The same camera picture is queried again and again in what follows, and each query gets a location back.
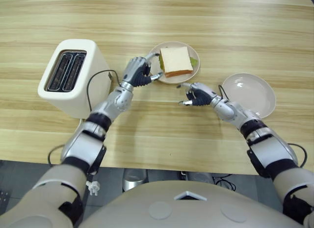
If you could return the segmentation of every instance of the plate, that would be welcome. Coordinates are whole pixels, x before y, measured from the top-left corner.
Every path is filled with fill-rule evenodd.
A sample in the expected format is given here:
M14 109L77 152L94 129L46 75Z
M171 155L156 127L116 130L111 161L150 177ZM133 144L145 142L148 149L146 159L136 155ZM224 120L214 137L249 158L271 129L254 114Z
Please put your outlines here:
M187 51L188 51L189 56L197 60L197 65L193 67L193 72L191 74L184 74L184 75L180 75L176 77L169 77L169 78L166 78L166 76L163 75L161 78L159 78L159 81L167 83L167 84L179 84L179 83L190 80L192 77L196 75L196 73L200 69L200 57L191 46L185 43L178 42L178 41L164 42L153 47L150 53L160 53L161 48L175 48L175 47L183 47L183 46L187 46ZM159 59L154 58L152 59L152 64L151 64L151 74L154 75L159 72L163 72L163 70L160 68Z
M258 76L237 73L222 84L231 101L255 112L260 118L269 116L276 107L276 96L270 85Z

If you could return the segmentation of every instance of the power cord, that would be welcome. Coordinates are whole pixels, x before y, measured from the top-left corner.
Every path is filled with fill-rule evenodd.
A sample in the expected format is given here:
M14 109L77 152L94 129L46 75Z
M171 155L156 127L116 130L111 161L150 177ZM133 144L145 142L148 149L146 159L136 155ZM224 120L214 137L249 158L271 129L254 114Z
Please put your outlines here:
M222 85L218 85L218 88L219 88L219 91L220 91L220 96L223 98L223 97L224 97L223 93L224 93L224 94L225 94L226 99L228 99L228 100L229 100L229 98L228 98L228 96L227 96L227 94L226 94L226 92L225 92L224 88L222 87Z
M56 151L57 149L59 149L59 148L62 148L64 146L64 144L61 144L61 145L58 145L58 146L56 146L56 147L54 147L52 150L50 150L50 152L48 153L48 157L47 157L47 161L48 161L48 165L49 165L49 167L53 167L53 165L52 165L52 163L51 163L51 161L50 161L50 156L51 156L51 154L54 152L54 151Z
M222 186L222 183L225 182L226 184L229 185L229 188L232 190L232 191L236 191L236 185L228 180L226 180L225 178L226 177L229 177L233 174L228 174L228 175L225 175L225 176L218 176L218 177L212 177L212 180L214 181L214 184L215 185L219 185L219 186Z
M116 79L117 79L118 85L120 86L119 76L118 76L118 73L115 70L112 70L112 69L103 70L103 71L100 71L100 72L96 72L93 76L91 76L91 78L88 80L88 83L87 83L87 86L86 86L86 95L87 95L87 101L88 101L88 106L89 106L89 110L90 111L92 111L92 105L90 104L90 98L89 98L89 84L90 84L90 82L92 81L92 79L95 76L97 76L98 74L103 73L103 72L114 72L114 74L116 75Z
M304 159L303 159L303 162L302 162L301 165L300 165L300 167L302 168L302 167L305 165L306 161L308 160L308 153L306 152L306 150L305 150L304 147L302 147L302 146L300 146L300 145L298 145L298 144L296 144L296 143L288 143L288 144L289 144L289 145L297 146L297 147L299 147L300 149L303 150L303 152L304 152Z

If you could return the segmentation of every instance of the table surface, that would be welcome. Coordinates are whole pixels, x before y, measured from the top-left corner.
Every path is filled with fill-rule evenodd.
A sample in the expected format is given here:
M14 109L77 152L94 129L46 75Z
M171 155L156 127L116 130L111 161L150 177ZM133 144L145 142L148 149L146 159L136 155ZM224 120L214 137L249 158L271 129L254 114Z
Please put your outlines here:
M75 130L78 119L37 95L62 40L94 40L120 76L130 58L181 41L201 59L193 82L218 91L234 73L265 79L277 96L265 123L303 145L305 168L314 171L310 0L0 0L0 31L0 159L46 163L49 150ZM131 110L109 130L102 166L255 174L242 135L210 107L178 106L182 99L160 82L136 88Z

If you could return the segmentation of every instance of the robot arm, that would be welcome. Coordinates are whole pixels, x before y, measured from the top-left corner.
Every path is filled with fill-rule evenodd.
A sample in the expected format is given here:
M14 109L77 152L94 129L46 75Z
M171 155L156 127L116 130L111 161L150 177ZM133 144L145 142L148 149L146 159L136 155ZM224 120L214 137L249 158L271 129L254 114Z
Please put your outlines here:
M0 227L73 227L83 213L86 175L98 171L105 155L103 142L110 125L130 107L134 87L162 75L149 76L149 60L154 56L157 54L135 57L128 63L122 83L93 109L65 144L61 164L48 170L18 205L0 217Z
M298 167L292 148L252 111L217 95L202 83L182 83L188 101L180 105L211 105L217 115L234 125L250 149L247 154L260 176L271 177L283 213L305 226L314 226L314 173Z

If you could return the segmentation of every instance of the white circle on robot body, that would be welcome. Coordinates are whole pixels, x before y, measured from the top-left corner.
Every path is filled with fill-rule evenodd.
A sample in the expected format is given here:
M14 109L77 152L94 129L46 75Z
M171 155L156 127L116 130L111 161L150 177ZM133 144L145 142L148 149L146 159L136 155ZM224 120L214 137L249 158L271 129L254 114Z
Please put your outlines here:
M220 206L220 211L226 218L233 222L244 223L247 220L244 212L238 206L223 204Z
M164 220L171 215L172 207L166 202L158 201L149 206L148 212L155 220Z

